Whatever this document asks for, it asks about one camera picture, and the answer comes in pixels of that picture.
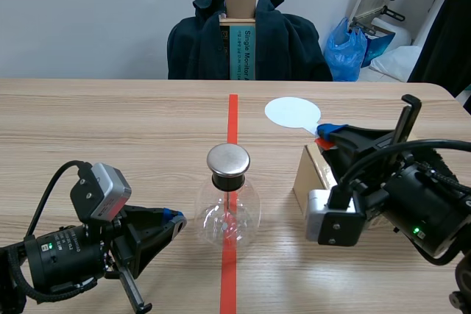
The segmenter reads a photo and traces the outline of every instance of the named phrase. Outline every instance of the black cloth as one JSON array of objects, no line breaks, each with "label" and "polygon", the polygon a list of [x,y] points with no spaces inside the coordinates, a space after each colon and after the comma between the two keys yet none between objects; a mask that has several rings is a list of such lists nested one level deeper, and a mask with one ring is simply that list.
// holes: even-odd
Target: black cloth
[{"label": "black cloth", "polygon": [[430,82],[453,96],[471,84],[471,0],[445,0],[408,82]]},{"label": "black cloth", "polygon": [[[258,0],[255,11],[257,80],[332,81],[308,20],[276,8],[283,0]],[[167,44],[169,79],[229,79],[219,15],[224,0],[195,0],[195,17],[182,20]]]}]

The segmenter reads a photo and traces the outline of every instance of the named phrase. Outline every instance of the blue tape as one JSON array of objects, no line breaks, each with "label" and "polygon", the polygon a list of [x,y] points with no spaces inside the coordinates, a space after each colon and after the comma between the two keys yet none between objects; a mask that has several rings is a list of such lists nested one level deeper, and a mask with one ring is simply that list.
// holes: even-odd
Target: blue tape
[{"label": "blue tape", "polygon": [[173,219],[170,209],[163,209],[162,224],[167,224],[170,220]]},{"label": "blue tape", "polygon": [[317,134],[318,136],[322,136],[324,140],[330,141],[330,133],[338,132],[339,130],[342,130],[346,126],[348,126],[348,124],[344,124],[344,125],[320,124],[317,127]]}]

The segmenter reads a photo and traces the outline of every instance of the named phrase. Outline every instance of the white paper circle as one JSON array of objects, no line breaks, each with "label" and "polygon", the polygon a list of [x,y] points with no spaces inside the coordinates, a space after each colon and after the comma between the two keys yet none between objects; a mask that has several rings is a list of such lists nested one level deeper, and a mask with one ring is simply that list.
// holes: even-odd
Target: white paper circle
[{"label": "white paper circle", "polygon": [[296,97],[274,99],[265,106],[265,114],[275,124],[304,128],[313,134],[321,118],[321,111],[314,103]]}]

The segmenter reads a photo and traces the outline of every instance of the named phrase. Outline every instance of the orange object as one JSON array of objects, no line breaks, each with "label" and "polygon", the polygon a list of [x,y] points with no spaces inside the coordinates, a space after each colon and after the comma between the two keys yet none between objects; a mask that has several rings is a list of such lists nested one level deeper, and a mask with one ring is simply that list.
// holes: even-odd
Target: orange object
[{"label": "orange object", "polygon": [[330,141],[327,141],[321,138],[316,139],[316,144],[322,147],[325,151],[330,150],[336,145],[335,143],[331,143]]},{"label": "orange object", "polygon": [[[237,143],[238,135],[238,96],[229,95],[229,113],[227,120],[227,142]],[[224,203],[224,218],[231,224],[237,213],[237,193],[231,192],[229,197],[231,213],[227,211]],[[221,298],[219,304],[220,314],[237,313],[237,240],[234,237],[224,237],[222,245],[221,264]]]}]

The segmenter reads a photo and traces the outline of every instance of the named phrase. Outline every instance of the robotic arm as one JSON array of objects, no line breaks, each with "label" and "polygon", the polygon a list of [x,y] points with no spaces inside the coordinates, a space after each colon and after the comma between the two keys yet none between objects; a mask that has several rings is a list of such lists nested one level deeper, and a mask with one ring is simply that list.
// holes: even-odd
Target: robotic arm
[{"label": "robotic arm", "polygon": [[[81,226],[36,238],[33,235],[46,200],[68,168],[79,168],[71,200]],[[22,313],[26,297],[38,304],[63,301],[97,285],[119,279],[136,314],[152,309],[134,282],[149,262],[185,227],[182,213],[125,205],[131,187],[118,169],[103,163],[71,161],[53,176],[24,240],[0,248],[0,313]],[[34,287],[21,265],[28,259]]]},{"label": "robotic arm", "polygon": [[421,102],[410,95],[403,101],[408,105],[393,131],[318,127],[320,138],[335,146],[322,156],[338,185],[309,193],[306,237],[322,245],[354,246],[367,224],[384,215],[434,265],[446,265],[463,252],[456,267],[459,291],[450,301],[471,314],[471,188],[459,183],[435,151],[471,151],[471,143],[406,142]]}]

